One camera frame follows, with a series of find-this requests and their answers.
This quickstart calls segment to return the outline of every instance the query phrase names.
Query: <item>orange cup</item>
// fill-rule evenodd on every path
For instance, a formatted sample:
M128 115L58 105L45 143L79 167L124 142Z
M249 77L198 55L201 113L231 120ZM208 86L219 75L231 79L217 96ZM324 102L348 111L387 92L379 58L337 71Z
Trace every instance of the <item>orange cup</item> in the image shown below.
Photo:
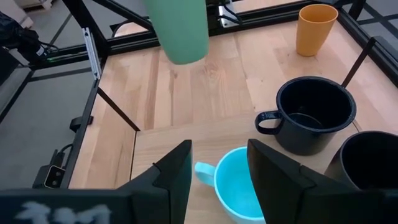
M312 4L302 8L297 24L297 53L305 57L316 55L326 41L337 16L337 9L327 4Z

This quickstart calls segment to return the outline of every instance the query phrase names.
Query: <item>gray floor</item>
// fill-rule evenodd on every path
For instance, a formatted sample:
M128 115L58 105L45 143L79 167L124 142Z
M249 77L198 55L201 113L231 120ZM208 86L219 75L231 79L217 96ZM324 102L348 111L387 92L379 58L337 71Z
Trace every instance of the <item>gray floor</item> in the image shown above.
M125 19L91 0L84 0L87 8L99 24L106 37L111 37L109 25ZM117 2L145 15L140 0L117 0ZM382 15L398 13L396 0L368 0ZM69 11L62 1L54 2L49 11L30 12L41 41L50 42L60 26L65 22ZM363 11L360 20L371 19L372 15ZM398 19L390 21L398 27ZM398 49L398 40L378 23L363 25L370 35L382 35ZM59 47L84 43L81 28L71 17L65 28L55 39ZM79 62L36 71L34 77L88 68L88 62ZM8 102L29 69L19 68L5 84L0 86L0 109ZM93 83L90 72L30 82L0 124L0 189L31 187L40 166L46 165L54 149L60 149L73 141L74 133L69 130L71 119L81 116L86 99Z

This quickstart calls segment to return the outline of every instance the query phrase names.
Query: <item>wooden tabletop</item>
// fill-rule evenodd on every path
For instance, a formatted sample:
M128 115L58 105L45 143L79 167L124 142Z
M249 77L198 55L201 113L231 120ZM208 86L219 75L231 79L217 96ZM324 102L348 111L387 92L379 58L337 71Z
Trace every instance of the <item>wooden tabletop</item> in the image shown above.
M247 11L286 2L291 1L234 5ZM126 24L118 35L143 30ZM193 140L195 161L216 165L229 150L257 138L322 173L341 143L358 130L397 134L398 89L370 58L348 85L358 109L354 123L321 153L294 156L272 136L255 131L255 115L276 109L277 90L287 80L318 75L341 83L361 52L336 22L318 55L301 57L295 52L295 30L296 22L288 22L211 37L209 54L188 65L172 64L160 47L109 57L99 85L143 131L135 133L97 97L70 187L117 188L184 139ZM214 190L193 177L187 223L203 222L230 220Z

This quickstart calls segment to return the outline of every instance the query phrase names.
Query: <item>black mug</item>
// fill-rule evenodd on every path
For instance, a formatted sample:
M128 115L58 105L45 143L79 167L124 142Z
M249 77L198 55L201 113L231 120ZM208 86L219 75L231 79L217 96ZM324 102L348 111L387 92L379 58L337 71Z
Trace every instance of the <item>black mug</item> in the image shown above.
M277 111L260 113L255 120L262 134L275 135L287 151L307 156L320 152L333 135L355 118L356 105L341 85L322 77L300 77L285 83L276 96ZM279 119L276 128L260 126Z
M348 138L325 176L356 189L398 189L398 136L365 131Z

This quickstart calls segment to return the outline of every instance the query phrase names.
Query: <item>light blue mug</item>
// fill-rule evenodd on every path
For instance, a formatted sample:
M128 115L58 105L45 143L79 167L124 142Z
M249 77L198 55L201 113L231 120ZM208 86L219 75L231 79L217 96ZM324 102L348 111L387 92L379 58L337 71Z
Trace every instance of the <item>light blue mug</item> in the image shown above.
M200 181L215 188L218 200L236 223L265 223L251 182L247 151L247 147L230 151L216 167L197 162L195 174Z

